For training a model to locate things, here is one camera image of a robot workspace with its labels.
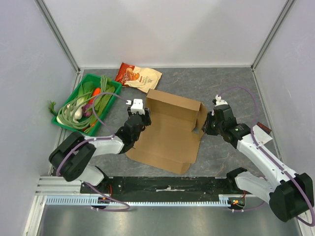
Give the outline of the brown cardboard box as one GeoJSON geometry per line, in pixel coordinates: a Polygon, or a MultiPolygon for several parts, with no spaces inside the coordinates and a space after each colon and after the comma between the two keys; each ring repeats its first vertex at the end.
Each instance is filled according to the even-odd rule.
{"type": "Polygon", "coordinates": [[[127,153],[131,160],[175,174],[196,162],[207,108],[200,101],[151,89],[146,96],[152,124],[127,153]]]}

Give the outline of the white paper tag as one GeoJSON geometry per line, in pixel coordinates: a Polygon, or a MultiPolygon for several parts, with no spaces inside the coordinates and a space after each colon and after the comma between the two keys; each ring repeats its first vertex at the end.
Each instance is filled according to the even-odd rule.
{"type": "Polygon", "coordinates": [[[267,134],[263,129],[261,129],[258,125],[253,127],[253,134],[259,145],[265,145],[273,138],[267,134]]]}

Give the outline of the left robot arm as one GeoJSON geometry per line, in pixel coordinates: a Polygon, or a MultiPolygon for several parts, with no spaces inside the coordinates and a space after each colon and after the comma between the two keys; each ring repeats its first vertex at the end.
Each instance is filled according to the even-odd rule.
{"type": "Polygon", "coordinates": [[[133,148],[145,127],[151,125],[150,110],[133,113],[128,108],[128,119],[114,137],[90,137],[78,131],[71,133],[49,156],[56,168],[56,176],[66,181],[79,180],[91,184],[96,193],[108,188],[107,175],[90,160],[99,155],[123,154],[133,148]]]}

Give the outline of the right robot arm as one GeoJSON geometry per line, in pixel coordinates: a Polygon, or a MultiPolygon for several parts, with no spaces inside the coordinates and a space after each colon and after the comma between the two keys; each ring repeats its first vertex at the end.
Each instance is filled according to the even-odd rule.
{"type": "Polygon", "coordinates": [[[237,123],[228,104],[216,105],[207,114],[203,131],[208,135],[222,136],[264,174],[264,177],[256,177],[245,168],[237,168],[226,175],[228,192],[235,194],[244,190],[255,195],[266,202],[283,222],[298,218],[307,210],[311,216],[315,215],[311,177],[306,173],[296,173],[259,143],[252,129],[244,123],[237,123]]]}

